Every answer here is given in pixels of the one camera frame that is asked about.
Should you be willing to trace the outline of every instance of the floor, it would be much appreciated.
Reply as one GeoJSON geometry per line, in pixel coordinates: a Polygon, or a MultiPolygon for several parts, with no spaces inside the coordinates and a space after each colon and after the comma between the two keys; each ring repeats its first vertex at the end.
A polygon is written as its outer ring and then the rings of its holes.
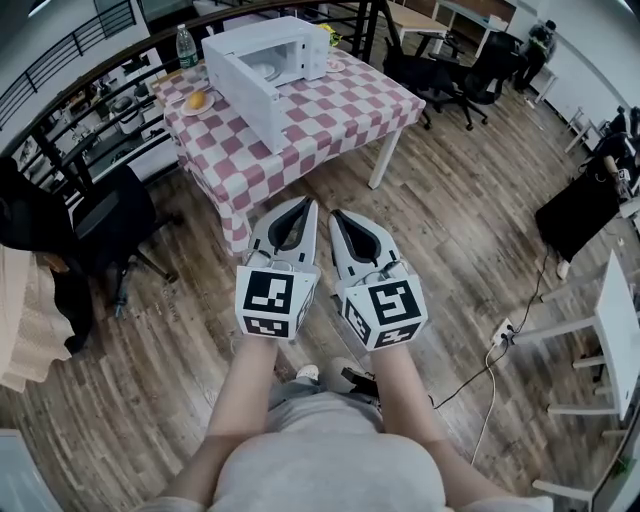
{"type": "MultiPolygon", "coordinates": [[[[282,343],[277,380],[306,363],[357,355],[330,298],[327,214],[337,207],[384,225],[420,275],[433,323],[411,351],[436,403],[482,367],[505,316],[522,320],[545,259],[533,214],[576,175],[584,153],[565,155],[571,135],[562,122],[509,88],[486,110],[489,124],[477,123],[472,132],[455,107],[433,113],[431,131],[405,129],[375,191],[366,183],[379,143],[321,165],[264,205],[261,211],[306,194],[321,209],[316,262],[324,274],[298,339],[282,343]]],[[[158,493],[201,440],[240,337],[233,311],[237,261],[221,245],[214,207],[181,172],[152,194],[159,210],[186,218],[144,248],[174,267],[179,281],[168,285],[137,269],[120,319],[96,287],[97,325],[88,348],[55,363],[47,381],[28,385],[24,394],[0,389],[0,426],[23,432],[65,511],[128,510],[158,493]]],[[[624,267],[637,268],[639,249],[629,226],[614,220],[579,253],[571,272],[606,261],[611,250],[624,267]]],[[[550,256],[540,291],[558,284],[555,264],[550,256]]],[[[586,287],[554,304],[534,302],[526,328],[585,313],[595,293],[586,287]]],[[[480,471],[522,495],[534,493],[535,478],[580,486],[597,481],[615,449],[600,433],[615,421],[545,412],[551,400],[593,399],[589,370],[573,371],[571,361],[595,343],[589,332],[561,336],[511,348],[497,363],[480,471]]],[[[469,459],[490,399],[491,382],[483,376],[439,410],[469,459]]],[[[575,505],[558,500],[556,510],[575,505]]]]}

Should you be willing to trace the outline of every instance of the wall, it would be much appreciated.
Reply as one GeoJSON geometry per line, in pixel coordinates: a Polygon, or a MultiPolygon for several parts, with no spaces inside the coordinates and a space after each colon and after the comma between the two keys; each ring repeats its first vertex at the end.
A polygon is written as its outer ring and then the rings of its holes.
{"type": "MultiPolygon", "coordinates": [[[[558,49],[549,67],[559,79],[547,101],[565,119],[582,106],[600,124],[619,105],[640,104],[640,22],[624,5],[616,0],[519,0],[508,31],[526,39],[536,19],[553,19],[558,26],[558,49]]],[[[596,142],[592,136],[588,144],[596,142]]]]}
{"type": "MultiPolygon", "coordinates": [[[[97,44],[82,57],[75,59],[53,75],[38,93],[20,107],[0,131],[0,150],[24,128],[55,96],[81,75],[93,69],[127,46],[149,37],[137,2],[132,2],[137,24],[97,44]]],[[[96,16],[89,0],[56,0],[40,11],[16,34],[0,52],[0,91],[3,93],[18,75],[24,72],[53,44],[96,16]]]]}

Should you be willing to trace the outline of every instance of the black railing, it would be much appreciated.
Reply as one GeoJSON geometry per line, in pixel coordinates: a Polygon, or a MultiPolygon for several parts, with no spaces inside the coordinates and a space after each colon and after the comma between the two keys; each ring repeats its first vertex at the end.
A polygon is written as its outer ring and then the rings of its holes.
{"type": "MultiPolygon", "coordinates": [[[[350,29],[338,30],[343,36],[344,44],[351,46],[352,55],[368,62],[377,26],[379,7],[383,5],[385,1],[386,0],[360,0],[359,2],[349,3],[345,0],[329,0],[329,2],[326,3],[330,6],[330,13],[323,14],[315,11],[317,3],[314,0],[266,0],[256,3],[249,3],[247,0],[242,0],[242,5],[240,6],[231,7],[223,11],[218,11],[207,16],[196,18],[187,22],[186,26],[188,29],[211,26],[214,28],[215,32],[220,32],[224,30],[224,21],[230,19],[250,14],[269,15],[269,13],[274,12],[277,15],[291,14],[294,10],[301,10],[304,8],[307,12],[316,12],[317,18],[312,21],[313,23],[326,22],[349,27],[350,29]]],[[[103,78],[113,69],[127,61],[130,61],[131,59],[137,59],[144,52],[155,48],[157,45],[168,40],[173,40],[175,37],[175,28],[167,29],[155,34],[152,37],[126,48],[117,55],[114,55],[101,63],[84,76],[80,77],[75,83],[58,94],[58,96],[52,100],[49,105],[47,105],[47,107],[38,114],[38,116],[36,116],[29,126],[13,138],[13,140],[2,151],[2,156],[13,155],[18,151],[23,143],[30,140],[31,145],[33,146],[33,143],[35,143],[37,148],[35,151],[30,151],[28,160],[25,158],[20,162],[20,167],[22,172],[27,173],[27,176],[29,176],[34,183],[48,188],[53,193],[62,194],[65,198],[73,196],[74,191],[80,192],[81,195],[89,192],[93,187],[93,180],[96,178],[96,175],[102,172],[100,170],[101,168],[104,169],[104,161],[102,162],[102,166],[97,165],[99,161],[103,160],[108,155],[113,155],[114,152],[122,149],[123,144],[131,142],[133,139],[135,139],[137,143],[142,142],[142,131],[152,127],[161,128],[163,116],[159,115],[149,119],[133,133],[127,136],[116,137],[115,139],[117,140],[115,140],[113,144],[104,144],[103,141],[99,148],[91,150],[91,148],[95,147],[94,145],[96,144],[98,137],[100,137],[101,134],[106,132],[110,127],[117,126],[118,122],[123,117],[127,117],[133,112],[144,109],[146,105],[149,105],[155,100],[155,97],[150,95],[140,103],[134,103],[118,116],[112,116],[111,119],[104,119],[100,126],[95,127],[92,133],[80,140],[76,146],[66,154],[59,151],[56,147],[56,141],[58,141],[69,130],[74,130],[78,127],[82,120],[90,113],[99,111],[100,109],[104,111],[105,107],[110,105],[116,97],[120,97],[122,94],[132,95],[133,89],[140,83],[145,82],[148,78],[162,70],[174,68],[178,61],[177,57],[163,62],[160,66],[154,67],[153,69],[147,68],[145,73],[133,78],[126,84],[112,90],[108,94],[103,95],[101,98],[97,99],[97,101],[91,102],[90,107],[76,116],[61,130],[55,130],[55,135],[45,135],[43,132],[42,128],[46,123],[46,120],[50,118],[55,111],[64,108],[67,102],[78,92],[87,90],[89,86],[103,78]],[[46,159],[50,163],[49,170],[46,172],[33,172],[31,168],[36,168],[36,162],[42,161],[42,159],[46,159]],[[56,183],[55,186],[52,187],[51,182],[53,177],[59,171],[64,175],[64,180],[56,183]]],[[[196,45],[200,47],[199,52],[200,57],[202,57],[201,42],[196,41],[196,45]]],[[[166,132],[156,135],[155,137],[148,138],[140,144],[142,147],[139,147],[139,149],[136,148],[130,156],[112,159],[111,162],[114,162],[115,160],[113,166],[116,167],[124,165],[129,160],[139,157],[167,139],[168,134],[166,132]]]]}
{"type": "Polygon", "coordinates": [[[67,64],[96,44],[135,25],[129,0],[110,7],[80,25],[47,50],[0,96],[0,130],[31,96],[67,64]]]}

